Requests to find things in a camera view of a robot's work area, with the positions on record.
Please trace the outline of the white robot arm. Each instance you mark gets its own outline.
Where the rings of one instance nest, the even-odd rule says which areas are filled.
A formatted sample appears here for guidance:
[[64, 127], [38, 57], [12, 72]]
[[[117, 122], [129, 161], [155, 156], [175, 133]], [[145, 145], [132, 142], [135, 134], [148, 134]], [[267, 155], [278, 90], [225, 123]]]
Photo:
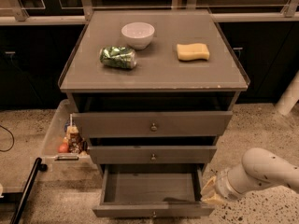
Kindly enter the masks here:
[[206, 204], [226, 204], [252, 191], [299, 190], [299, 78], [293, 76], [275, 103], [242, 104], [197, 190]]

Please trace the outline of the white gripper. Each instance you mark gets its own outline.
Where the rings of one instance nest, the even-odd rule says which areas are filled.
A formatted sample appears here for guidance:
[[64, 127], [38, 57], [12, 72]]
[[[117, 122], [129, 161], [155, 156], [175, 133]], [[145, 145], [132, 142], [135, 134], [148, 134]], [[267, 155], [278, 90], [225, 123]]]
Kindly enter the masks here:
[[202, 187], [202, 194], [209, 194], [216, 191], [211, 197], [203, 196], [202, 201], [204, 203], [222, 205], [225, 202], [234, 202], [242, 198], [242, 195], [230, 184], [228, 172], [229, 169], [218, 172], [216, 176], [212, 176]]

